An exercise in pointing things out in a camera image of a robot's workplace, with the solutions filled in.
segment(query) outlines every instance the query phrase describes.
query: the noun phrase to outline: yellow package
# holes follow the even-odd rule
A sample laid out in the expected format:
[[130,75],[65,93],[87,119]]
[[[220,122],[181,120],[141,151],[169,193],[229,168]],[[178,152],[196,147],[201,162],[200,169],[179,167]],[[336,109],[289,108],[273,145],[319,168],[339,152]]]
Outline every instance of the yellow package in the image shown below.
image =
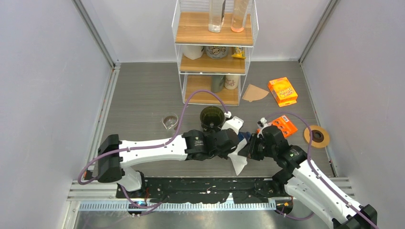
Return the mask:
[[279,107],[295,104],[297,102],[298,94],[287,77],[271,80],[268,82],[267,86]]
[[232,57],[240,58],[240,59],[246,59],[246,56],[245,56],[245,48],[244,48],[244,47],[235,46],[235,47],[234,47],[234,54],[232,55]]

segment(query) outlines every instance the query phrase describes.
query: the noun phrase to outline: cable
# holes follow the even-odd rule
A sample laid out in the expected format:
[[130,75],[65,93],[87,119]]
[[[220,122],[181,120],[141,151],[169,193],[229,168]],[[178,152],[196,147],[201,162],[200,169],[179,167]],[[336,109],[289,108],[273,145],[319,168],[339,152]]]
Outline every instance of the cable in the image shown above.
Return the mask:
[[276,212],[278,214],[280,214],[282,216],[285,216],[285,217],[287,217],[289,219],[297,220],[297,221],[304,221],[304,220],[310,219],[311,217],[313,217],[315,215],[315,213],[311,212],[311,214],[309,216],[305,217],[305,218],[297,218],[297,217],[294,217],[294,216],[287,215],[287,214],[283,213],[283,211],[284,211],[284,207],[281,209],[281,211],[276,209]]
[[[295,116],[296,118],[298,118],[299,120],[301,120],[308,128],[309,130],[309,143],[308,143],[308,150],[307,150],[307,161],[309,164],[309,167],[311,167],[312,171],[315,173],[316,176],[319,175],[319,173],[316,171],[315,167],[313,166],[313,164],[311,163],[311,144],[312,144],[312,130],[311,127],[309,126],[309,124],[307,123],[307,121],[305,121],[303,118],[301,118],[300,116],[298,116],[295,113],[292,112],[277,112],[277,113],[272,113],[270,115],[268,115],[266,117],[266,119],[269,119],[272,116],[276,116],[276,115],[283,115],[283,114],[289,114],[292,116]],[[341,201],[343,201],[343,203],[345,203],[346,205],[349,203],[343,196],[341,196],[335,189],[332,188],[332,186],[330,186],[328,184],[328,182],[323,178],[323,177],[319,177],[319,179],[322,181],[323,184],[325,184],[326,187],[328,187],[339,199],[341,199]],[[367,218],[363,213],[361,213],[359,210],[357,210],[357,208],[355,208],[352,205],[349,205],[349,207],[355,211],[357,214],[359,214],[359,216],[361,216],[366,222],[368,222],[373,228],[375,229],[379,229],[379,227],[377,225],[375,225],[369,218]]]
[[[166,143],[164,143],[164,144],[155,145],[155,146],[137,146],[137,147],[131,147],[131,148],[129,148],[129,150],[132,151],[132,150],[138,150],[138,149],[156,149],[156,148],[164,147],[164,146],[170,144],[172,141],[174,141],[174,139],[176,138],[176,136],[178,135],[178,133],[179,133],[179,131],[180,131],[181,123],[183,122],[184,113],[185,113],[185,111],[186,111],[186,108],[187,108],[188,103],[190,102],[191,98],[192,98],[195,94],[197,94],[197,93],[199,93],[199,92],[205,92],[205,93],[209,93],[209,94],[213,95],[213,96],[221,103],[221,105],[224,107],[225,112],[226,112],[226,113],[229,112],[229,110],[228,110],[228,108],[225,106],[224,102],[223,102],[216,94],[214,94],[214,93],[211,92],[211,91],[204,90],[204,89],[197,90],[197,91],[193,92],[193,93],[188,97],[187,101],[184,103],[183,111],[181,112],[181,115],[180,115],[180,120],[179,120],[179,124],[178,124],[178,126],[177,126],[177,130],[176,130],[176,132],[174,133],[174,135],[173,135],[173,137],[172,137],[171,139],[169,139],[169,140],[168,140]],[[92,164],[94,164],[96,161],[98,161],[98,160],[100,160],[100,159],[102,159],[102,158],[104,158],[104,157],[106,157],[106,156],[109,156],[109,155],[112,155],[112,154],[116,154],[116,153],[119,153],[119,152],[124,152],[124,151],[128,151],[128,149],[127,149],[127,148],[124,148],[124,149],[116,149],[116,150],[112,150],[112,151],[109,151],[109,152],[107,152],[107,153],[101,154],[101,155],[99,155],[99,156],[96,156],[93,160],[91,160],[89,163],[87,163],[87,165],[82,169],[82,171],[80,171],[79,176],[78,176],[78,178],[77,178],[77,182],[78,182],[80,185],[86,185],[86,184],[89,184],[89,183],[93,182],[94,180],[97,179],[97,177],[92,177],[91,179],[89,179],[89,180],[87,180],[87,181],[84,181],[84,182],[82,181],[82,177],[83,177],[84,173],[87,171],[87,169],[88,169]],[[152,212],[152,210],[156,209],[156,208],[159,207],[160,204],[161,204],[161,202],[160,202],[160,203],[157,203],[157,204],[154,204],[154,205],[150,205],[150,206],[141,206],[141,205],[138,205],[138,204],[134,203],[134,202],[131,200],[131,198],[129,198],[129,196],[128,196],[128,194],[127,194],[127,191],[125,190],[125,188],[124,188],[123,186],[121,186],[121,188],[122,188],[122,191],[123,191],[125,197],[131,202],[131,204],[132,204],[133,206],[138,207],[138,208],[152,208],[151,210],[149,210],[149,211],[147,211],[147,212],[145,212],[145,213],[140,214],[140,216],[150,214],[150,213]]]
[[[124,188],[122,185],[120,185],[120,186],[121,186],[121,188],[122,188],[122,192],[123,192],[124,195],[125,195],[125,198],[127,198],[127,200],[128,200],[133,206],[139,207],[140,205],[134,203],[134,202],[131,200],[131,198],[129,198],[128,193],[127,193],[127,191],[125,190],[125,188]],[[148,214],[152,213],[152,212],[153,212],[155,209],[157,209],[161,204],[162,204],[162,202],[159,202],[159,203],[154,204],[154,205],[150,205],[150,207],[152,207],[152,208],[149,209],[148,211],[145,211],[145,212],[143,212],[143,213],[141,213],[141,214],[138,214],[138,217],[145,216],[145,215],[148,215]],[[109,228],[112,228],[112,227],[113,227],[114,225],[116,225],[117,223],[119,223],[119,222],[121,222],[121,221],[123,221],[123,220],[125,220],[125,219],[127,219],[127,218],[130,218],[130,217],[122,217],[122,218],[118,219],[117,221],[115,221],[114,223],[112,223],[111,225],[106,226],[106,227],[93,227],[93,226],[90,226],[90,225],[88,225],[88,221],[90,220],[90,218],[87,218],[87,220],[85,221],[85,224],[83,225],[83,229],[84,229],[86,226],[89,226],[89,227],[92,228],[92,229],[109,229]]]
[[146,202],[146,200],[148,200],[148,198],[149,198],[149,187],[146,188],[145,192],[146,192],[146,195],[143,200]]

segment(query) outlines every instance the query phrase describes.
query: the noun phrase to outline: white wall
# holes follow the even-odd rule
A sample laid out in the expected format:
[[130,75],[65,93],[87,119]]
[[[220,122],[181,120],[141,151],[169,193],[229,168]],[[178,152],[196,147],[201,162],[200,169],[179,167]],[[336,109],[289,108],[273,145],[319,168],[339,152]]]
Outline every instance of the white wall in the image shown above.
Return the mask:
[[304,61],[329,150],[380,228],[404,228],[405,1],[340,1]]
[[110,67],[70,0],[0,1],[0,227],[54,229]]
[[[83,0],[120,62],[176,61],[171,31],[176,0]],[[253,59],[297,60],[329,0],[256,0]]]

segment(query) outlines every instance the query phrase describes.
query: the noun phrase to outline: brown paper filter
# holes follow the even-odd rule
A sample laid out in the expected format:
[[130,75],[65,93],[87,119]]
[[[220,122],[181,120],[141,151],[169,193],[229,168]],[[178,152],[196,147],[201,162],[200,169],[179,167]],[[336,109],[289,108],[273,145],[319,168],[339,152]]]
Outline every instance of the brown paper filter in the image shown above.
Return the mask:
[[261,100],[268,95],[268,91],[249,84],[242,99],[246,101]]

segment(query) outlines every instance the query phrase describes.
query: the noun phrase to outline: paper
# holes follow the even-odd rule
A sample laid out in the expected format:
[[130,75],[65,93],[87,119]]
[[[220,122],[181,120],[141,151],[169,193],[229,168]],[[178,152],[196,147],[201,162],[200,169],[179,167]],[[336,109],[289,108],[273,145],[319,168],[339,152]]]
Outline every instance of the paper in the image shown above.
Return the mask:
[[238,155],[238,152],[241,151],[246,144],[247,144],[246,139],[243,139],[242,141],[239,142],[236,150],[228,154],[228,157],[231,159],[232,164],[234,165],[236,175],[239,175],[243,170],[243,168],[247,165],[247,158]]
[[251,101],[261,100],[264,97],[266,97],[267,95],[268,95],[268,91],[263,90],[260,87],[256,87],[254,85],[249,84],[242,99],[251,102]]

